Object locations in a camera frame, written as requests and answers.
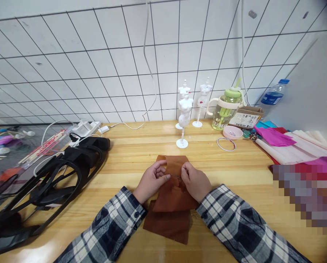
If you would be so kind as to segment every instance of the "pixelated area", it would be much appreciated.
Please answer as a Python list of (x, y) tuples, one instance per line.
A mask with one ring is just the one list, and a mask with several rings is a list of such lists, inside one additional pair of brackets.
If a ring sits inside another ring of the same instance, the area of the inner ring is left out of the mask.
[(327, 235), (327, 165), (273, 165), (273, 180), (306, 226)]

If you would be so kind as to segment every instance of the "person's right hand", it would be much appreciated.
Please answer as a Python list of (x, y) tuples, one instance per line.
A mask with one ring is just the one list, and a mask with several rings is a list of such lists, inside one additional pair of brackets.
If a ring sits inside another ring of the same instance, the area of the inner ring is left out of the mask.
[(182, 180), (190, 195), (201, 203), (211, 191), (211, 183), (203, 171), (195, 169), (189, 162), (182, 166)]

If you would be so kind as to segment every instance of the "plaid shirt sleeve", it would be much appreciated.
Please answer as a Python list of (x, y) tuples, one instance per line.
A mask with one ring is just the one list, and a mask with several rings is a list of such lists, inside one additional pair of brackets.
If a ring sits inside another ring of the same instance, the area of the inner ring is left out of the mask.
[(238, 262), (310, 262), (224, 184), (211, 191), (196, 210)]
[(134, 195), (122, 187), (55, 262), (115, 262), (141, 224), (144, 213)]

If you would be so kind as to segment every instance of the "cardboard box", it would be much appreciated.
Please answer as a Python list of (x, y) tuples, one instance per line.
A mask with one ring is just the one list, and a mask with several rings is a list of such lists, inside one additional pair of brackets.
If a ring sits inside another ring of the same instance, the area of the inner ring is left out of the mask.
[(263, 117), (263, 114), (263, 109), (260, 107), (242, 107), (237, 110), (228, 125), (251, 130)]

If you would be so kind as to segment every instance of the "person's left hand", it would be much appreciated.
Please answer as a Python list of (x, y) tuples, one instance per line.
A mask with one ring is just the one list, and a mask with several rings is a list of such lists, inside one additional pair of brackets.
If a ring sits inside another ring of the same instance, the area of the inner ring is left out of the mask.
[(144, 172), (138, 187), (133, 192), (134, 197), (141, 205), (171, 178), (171, 175), (164, 175), (166, 169), (161, 166), (164, 164), (166, 164), (166, 160), (157, 161)]

